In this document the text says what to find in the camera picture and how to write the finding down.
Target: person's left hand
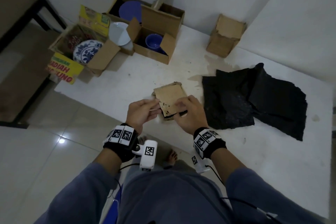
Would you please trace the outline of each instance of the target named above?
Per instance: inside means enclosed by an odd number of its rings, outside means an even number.
[[[161,109],[159,99],[142,99],[137,102],[130,103],[128,106],[126,123],[133,127],[140,135],[142,126],[145,122],[155,119]]]

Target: hand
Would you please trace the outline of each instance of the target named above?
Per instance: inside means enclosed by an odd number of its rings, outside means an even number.
[[[175,105],[180,109],[184,107],[188,110],[185,117],[181,117],[178,113],[174,115],[176,123],[188,134],[194,135],[196,129],[209,127],[203,106],[193,95],[179,98]]]
[[[155,119],[161,113],[159,99],[142,99],[128,106],[126,123],[140,135],[145,122]]]

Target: wristband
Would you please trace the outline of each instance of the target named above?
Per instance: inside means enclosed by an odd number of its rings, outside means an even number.
[[[103,141],[103,148],[114,151],[122,162],[134,157],[133,147],[138,144],[138,133],[126,123],[116,126]]]
[[[226,149],[226,144],[215,131],[202,127],[194,133],[194,148],[198,155],[204,159],[211,158],[211,154],[219,148]]]

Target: black sheet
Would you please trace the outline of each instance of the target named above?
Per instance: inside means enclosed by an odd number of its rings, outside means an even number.
[[[302,141],[306,95],[293,83],[272,78],[263,63],[252,69],[204,76],[204,110],[215,129],[254,125],[253,117]]]

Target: pants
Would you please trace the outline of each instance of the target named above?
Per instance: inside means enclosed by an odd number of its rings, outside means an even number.
[[[140,163],[141,158],[133,158],[132,164],[134,163]],[[175,162],[175,165],[170,166],[167,162],[164,162],[162,166],[159,166],[157,164],[154,165],[154,168],[152,171],[159,171],[159,170],[174,170],[174,171],[180,171],[180,172],[186,172],[186,173],[195,173],[196,171],[194,168],[190,167],[186,162],[183,160],[177,160]],[[130,166],[129,170],[127,172],[124,185],[123,187],[126,188],[127,184],[138,175],[143,174],[145,171],[141,171],[139,166]]]

